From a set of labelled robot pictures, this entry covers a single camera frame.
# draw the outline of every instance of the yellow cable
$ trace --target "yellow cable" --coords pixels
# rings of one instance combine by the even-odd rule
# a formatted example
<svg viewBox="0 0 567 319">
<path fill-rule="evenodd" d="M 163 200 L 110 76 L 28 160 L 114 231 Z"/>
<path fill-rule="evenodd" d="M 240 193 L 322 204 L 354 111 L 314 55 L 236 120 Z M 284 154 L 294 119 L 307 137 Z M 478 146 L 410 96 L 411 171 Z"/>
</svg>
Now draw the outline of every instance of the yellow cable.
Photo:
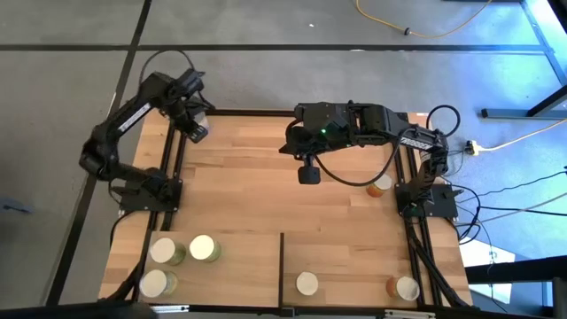
<svg viewBox="0 0 567 319">
<path fill-rule="evenodd" d="M 479 147 L 478 147 L 478 150 L 479 150 L 480 152 L 492 152 L 492 151 L 500 150 L 500 149 L 503 148 L 503 147 L 506 147 L 506 146 L 508 146 L 508 145 L 512 145 L 512 144 L 515 143 L 515 142 L 519 142 L 519 141 L 521 141 L 521 140 L 523 140 L 523 139 L 525 139 L 525 138 L 528 138 L 528 137 L 530 137 L 530 136 L 534 136 L 534 135 L 536 135 L 536 134 L 538 134 L 538 133 L 545 132 L 545 131 L 547 131 L 548 129 L 552 129 L 552 128 L 556 127 L 557 125 L 563 124 L 563 123 L 565 123 L 565 122 L 567 122 L 567 119 L 562 120 L 562 121 L 558 121 L 557 123 L 554 123 L 554 124 L 552 124 L 552 125 L 550 125 L 550 126 L 548 126 L 548 127 L 546 127 L 546 128 L 538 129 L 537 131 L 532 132 L 532 133 L 530 133 L 530 134 L 527 134 L 527 135 L 524 135 L 524 136 L 520 136 L 519 138 L 517 138 L 517 139 L 515 139 L 515 140 L 513 140 L 513 141 L 509 141 L 509 142 L 507 142 L 507 143 L 504 143 L 504 144 L 502 144 L 502 145 L 498 145 L 498 146 L 494 146 L 494 147 L 490 147 L 490 148 L 484 148 L 484 147 L 479 146 Z"/>
<path fill-rule="evenodd" d="M 486 2 L 486 4 L 485 4 L 482 8 L 480 8 L 480 10 L 478 10 L 477 13 L 473 14 L 472 17 L 470 17 L 468 20 L 466 20 L 463 24 L 461 24 L 459 27 L 456 27 L 456 28 L 454 28 L 453 30 L 451 30 L 451 31 L 449 31 L 449 32 L 446 32 L 446 33 L 444 33 L 444 34 L 442 34 L 442 35 L 423 35 L 423 34 L 420 34 L 420 33 L 418 33 L 418 32 L 414 32 L 414 31 L 411 31 L 411 30 L 409 31 L 409 34 L 410 34 L 410 35 L 419 36 L 419 37 L 422 37 L 422 38 L 425 38 L 425 39 L 439 39 L 439 38 L 441 38 L 441 37 L 444 37 L 444 36 L 447 36 L 447 35 L 451 35 L 451 34 L 457 32 L 457 31 L 459 31 L 459 30 L 460 30 L 461 28 L 463 28 L 464 26 L 468 25 L 468 24 L 469 24 L 473 19 L 475 19 L 492 1 L 493 1 L 493 0 L 488 0 L 488 1 Z M 361 4 L 360 4 L 360 0 L 356 0 L 356 10 L 358 10 L 358 12 L 360 12 L 361 15 L 365 16 L 365 17 L 368 18 L 368 19 L 372 19 L 372 20 L 374 20 L 374 21 L 376 21 L 376 22 L 379 22 L 379 23 L 382 23 L 383 25 L 386 25 L 386 26 L 388 26 L 388 27 L 393 27 L 393 28 L 395 28 L 395 29 L 398 29 L 398 30 L 401 31 L 401 32 L 404 32 L 404 33 L 405 33 L 406 30 L 408 29 L 408 28 L 403 28 L 403 27 L 400 27 L 400 26 L 396 26 L 396 25 L 393 24 L 393 23 L 390 23 L 390 22 L 388 22 L 388 21 L 384 21 L 384 20 L 382 20 L 382 19 L 379 19 L 379 18 L 376 18 L 376 17 L 373 17 L 373 16 L 367 14 L 366 12 L 364 12 L 364 11 L 362 10 Z"/>
</svg>

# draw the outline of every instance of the floor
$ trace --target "floor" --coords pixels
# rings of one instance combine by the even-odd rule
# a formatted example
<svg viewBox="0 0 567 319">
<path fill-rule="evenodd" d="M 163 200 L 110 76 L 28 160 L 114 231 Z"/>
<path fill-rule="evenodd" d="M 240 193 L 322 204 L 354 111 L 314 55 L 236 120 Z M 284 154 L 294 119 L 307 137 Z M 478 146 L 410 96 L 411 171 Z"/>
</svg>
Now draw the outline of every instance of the floor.
<svg viewBox="0 0 567 319">
<path fill-rule="evenodd" d="M 0 46 L 14 43 L 129 44 L 144 0 L 4 0 Z M 374 15 L 428 34 L 442 33 L 482 4 L 439 0 L 361 1 Z M 530 0 L 534 16 L 567 70 L 565 34 L 543 0 Z M 491 4 L 455 35 L 427 40 L 400 35 L 364 19 L 346 0 L 161 0 L 153 3 L 141 44 L 381 43 L 538 44 L 519 4 Z M 150 52 L 136 54 L 124 98 Z M 204 93 L 220 108 L 292 109 L 298 102 L 348 99 L 399 112 L 456 106 L 462 125 L 454 149 L 470 139 L 483 146 L 506 142 L 551 121 L 486 121 L 480 109 L 530 108 L 560 88 L 545 55 L 537 52 L 200 51 L 191 56 L 206 71 Z M 34 208 L 0 214 L 0 308 L 42 304 L 85 174 L 77 165 L 82 143 L 108 113 L 125 51 L 0 51 L 0 196 Z M 150 69 L 177 75 L 186 62 L 175 53 Z M 449 130 L 451 113 L 435 116 Z M 139 126 L 120 141 L 131 161 Z M 567 163 L 567 127 L 558 127 L 498 152 L 465 157 L 454 183 L 477 192 L 550 175 Z M 452 158 L 454 167 L 460 158 Z M 485 206 L 525 207 L 559 195 L 566 176 L 482 198 Z M 92 301 L 105 268 L 108 235 L 117 206 L 104 184 L 96 188 L 62 302 Z M 567 199 L 543 207 L 565 213 Z M 473 201 L 468 208 L 474 208 Z M 482 211 L 482 218 L 497 212 Z M 461 220 L 469 216 L 462 213 Z M 516 214 L 486 228 L 492 242 L 528 258 L 565 254 L 567 222 L 560 217 Z M 478 237 L 486 241 L 484 233 Z"/>
</svg>

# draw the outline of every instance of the white cable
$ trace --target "white cable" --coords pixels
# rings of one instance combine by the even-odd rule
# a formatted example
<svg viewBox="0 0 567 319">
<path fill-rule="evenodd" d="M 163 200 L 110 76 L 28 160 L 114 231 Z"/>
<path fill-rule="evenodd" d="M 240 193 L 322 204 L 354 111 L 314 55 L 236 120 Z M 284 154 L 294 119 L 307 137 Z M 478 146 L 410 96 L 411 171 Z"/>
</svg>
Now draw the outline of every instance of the white cable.
<svg viewBox="0 0 567 319">
<path fill-rule="evenodd" d="M 525 212 L 526 210 L 530 210 L 530 209 L 533 209 L 533 208 L 538 208 L 538 207 L 540 207 L 540 206 L 547 205 L 547 204 L 549 204 L 549 203 L 551 203 L 551 202 L 553 202 L 553 201 L 556 201 L 556 200 L 558 200 L 558 199 L 560 199 L 560 198 L 562 198 L 562 197 L 564 197 L 564 196 L 567 196 L 567 192 L 565 192 L 565 193 L 563 193 L 563 194 L 561 194 L 561 195 L 559 195 L 559 196 L 557 196 L 557 197 L 554 197 L 554 198 L 552 198 L 552 199 L 546 200 L 546 201 L 544 201 L 544 202 L 541 203 L 541 204 L 534 205 L 534 206 L 531 206 L 531 207 L 527 207 L 527 208 L 524 208 L 524 209 L 518 209 L 518 210 L 516 210 L 516 211 L 514 211 L 514 212 L 510 212 L 510 213 L 507 213 L 507 214 L 504 214 L 504 215 L 499 215 L 499 216 L 496 216 L 496 217 L 493 217 L 493 218 L 485 219 L 485 220 L 480 221 L 480 222 L 490 222 L 490 221 L 497 220 L 497 219 L 502 218 L 502 217 L 510 216 L 510 215 L 512 215 L 512 214 L 522 213 L 522 212 Z"/>
<path fill-rule="evenodd" d="M 502 144 L 502 145 L 498 145 L 498 146 L 494 146 L 494 147 L 488 147 L 488 148 L 485 148 L 485 147 L 482 147 L 482 146 L 478 145 L 478 151 L 479 151 L 479 152 L 492 152 L 492 151 L 500 150 L 501 148 L 504 148 L 504 147 L 506 147 L 506 146 L 512 145 L 513 143 L 519 142 L 519 141 L 521 141 L 521 140 L 523 140 L 523 139 L 526 139 L 526 138 L 528 138 L 528 137 L 530 137 L 530 136 L 534 136 L 534 135 L 539 134 L 539 133 L 541 133 L 541 132 L 545 132 L 545 131 L 547 131 L 548 129 L 552 129 L 552 128 L 556 127 L 557 125 L 563 124 L 563 123 L 565 123 L 565 122 L 567 122 L 567 119 L 562 120 L 562 121 L 558 121 L 557 123 L 554 123 L 554 124 L 552 124 L 552 125 L 550 125 L 550 126 L 548 126 L 548 127 L 546 127 L 546 128 L 538 129 L 537 131 L 532 132 L 532 133 L 530 133 L 530 134 L 527 134 L 527 135 L 524 135 L 524 136 L 520 136 L 519 138 L 517 138 L 517 139 L 515 139 L 515 140 L 513 140 L 513 141 L 510 141 L 510 142 L 504 143 L 504 144 Z"/>
</svg>

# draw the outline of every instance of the wooden table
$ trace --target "wooden table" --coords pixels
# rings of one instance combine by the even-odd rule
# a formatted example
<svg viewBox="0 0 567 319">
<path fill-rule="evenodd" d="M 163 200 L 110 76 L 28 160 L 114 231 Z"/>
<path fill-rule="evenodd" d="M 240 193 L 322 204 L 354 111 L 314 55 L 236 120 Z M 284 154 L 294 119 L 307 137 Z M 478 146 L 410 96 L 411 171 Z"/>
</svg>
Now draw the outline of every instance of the wooden table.
<svg viewBox="0 0 567 319">
<path fill-rule="evenodd" d="M 423 114 L 411 113 L 409 119 L 424 126 Z M 212 234 L 226 249 L 210 268 L 191 259 L 171 268 L 180 277 L 178 292 L 169 299 L 147 301 L 278 307 L 278 242 L 284 233 L 284 305 L 416 306 L 394 300 L 385 291 L 389 277 L 411 276 L 408 243 L 393 191 L 371 198 L 364 188 L 337 183 L 323 172 L 321 184 L 300 185 L 301 163 L 277 152 L 285 143 L 284 128 L 290 121 L 212 116 L 209 136 L 199 144 L 187 144 L 182 203 L 168 236 L 188 244 L 199 233 Z M 157 113 L 148 114 L 135 166 L 159 166 L 167 125 Z M 363 181 L 376 174 L 391 151 L 389 145 L 352 148 L 321 159 L 344 179 Z M 407 156 L 402 158 L 409 176 Z M 395 180 L 394 165 L 387 174 Z M 138 262 L 147 222 L 148 214 L 139 212 L 118 225 L 100 297 L 114 292 Z M 430 218 L 429 229 L 436 264 L 460 297 L 471 303 L 453 228 L 442 219 Z M 154 233 L 152 240 L 160 236 L 164 235 Z M 163 266 L 148 262 L 145 270 L 152 268 Z M 319 279 L 319 291 L 312 297 L 300 295 L 295 288 L 302 271 L 313 272 Z M 421 273 L 425 300 L 431 303 L 423 265 Z"/>
</svg>

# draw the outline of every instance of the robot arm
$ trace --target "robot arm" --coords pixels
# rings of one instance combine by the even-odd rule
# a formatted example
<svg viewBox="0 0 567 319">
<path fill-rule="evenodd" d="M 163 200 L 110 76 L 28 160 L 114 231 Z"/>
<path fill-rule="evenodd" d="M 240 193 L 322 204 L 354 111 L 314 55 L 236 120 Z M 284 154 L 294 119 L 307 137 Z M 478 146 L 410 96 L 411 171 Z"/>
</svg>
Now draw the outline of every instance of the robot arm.
<svg viewBox="0 0 567 319">
<path fill-rule="evenodd" d="M 447 140 L 440 131 L 410 124 L 384 106 L 352 101 L 347 104 L 300 104 L 294 113 L 296 120 L 286 129 L 286 145 L 280 152 L 304 161 L 305 166 L 299 169 L 300 183 L 320 182 L 319 168 L 313 167 L 313 157 L 318 154 L 355 145 L 396 143 L 417 149 L 422 154 L 419 173 L 408 184 L 411 203 L 425 206 L 424 209 L 432 203 L 433 181 L 447 171 Z M 302 127 L 295 126 L 301 122 Z M 373 182 L 349 184 L 366 186 Z"/>
<path fill-rule="evenodd" d="M 120 163 L 118 142 L 152 108 L 169 118 L 191 141 L 199 142 L 207 131 L 194 121 L 194 116 L 204 109 L 189 107 L 189 98 L 204 88 L 201 75 L 190 68 L 178 79 L 157 72 L 148 76 L 135 97 L 93 128 L 90 139 L 82 147 L 81 167 L 100 181 L 121 179 L 135 184 L 134 189 L 129 190 L 131 195 L 139 195 L 140 189 L 144 189 L 158 202 L 171 201 L 172 181 L 155 167 L 142 170 Z"/>
</svg>

